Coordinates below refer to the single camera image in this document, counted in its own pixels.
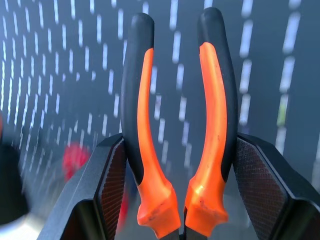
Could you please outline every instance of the black grip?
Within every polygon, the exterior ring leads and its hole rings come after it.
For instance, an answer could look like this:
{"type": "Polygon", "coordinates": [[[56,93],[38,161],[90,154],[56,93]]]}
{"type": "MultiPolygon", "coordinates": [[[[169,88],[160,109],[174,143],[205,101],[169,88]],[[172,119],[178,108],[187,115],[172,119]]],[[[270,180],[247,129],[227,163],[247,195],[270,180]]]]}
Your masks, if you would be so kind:
{"type": "Polygon", "coordinates": [[[197,23],[197,35],[199,48],[204,43],[213,45],[223,80],[227,111],[227,130],[225,151],[221,163],[221,174],[223,180],[226,182],[228,180],[232,159],[235,157],[238,133],[238,97],[225,23],[221,12],[217,8],[208,7],[200,15],[197,23]]]}
{"type": "Polygon", "coordinates": [[[120,96],[121,127],[128,162],[138,185],[144,177],[138,141],[138,96],[145,53],[154,47],[154,31],[155,23],[149,15],[138,13],[132,18],[123,65],[120,96]]]}
{"type": "Polygon", "coordinates": [[[260,240],[320,236],[320,195],[272,144],[239,134],[233,167],[240,195],[260,240]]]}

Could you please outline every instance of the plier handle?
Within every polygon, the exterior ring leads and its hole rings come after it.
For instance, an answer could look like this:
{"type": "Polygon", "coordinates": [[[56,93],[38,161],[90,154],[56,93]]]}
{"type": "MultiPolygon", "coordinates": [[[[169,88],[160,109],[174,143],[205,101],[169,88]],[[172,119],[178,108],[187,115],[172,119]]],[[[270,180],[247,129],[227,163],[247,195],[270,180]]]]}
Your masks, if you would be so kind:
{"type": "MultiPolygon", "coordinates": [[[[179,239],[181,221],[175,190],[161,170],[149,124],[149,89],[154,55],[153,19],[132,18],[123,66],[120,97],[121,126],[128,162],[141,197],[140,225],[158,239],[179,239]]],[[[199,167],[186,193],[185,233],[207,239],[214,227],[228,221],[223,192],[236,153],[237,89],[225,24],[213,7],[197,25],[199,57],[206,104],[206,131],[199,167]]]]}

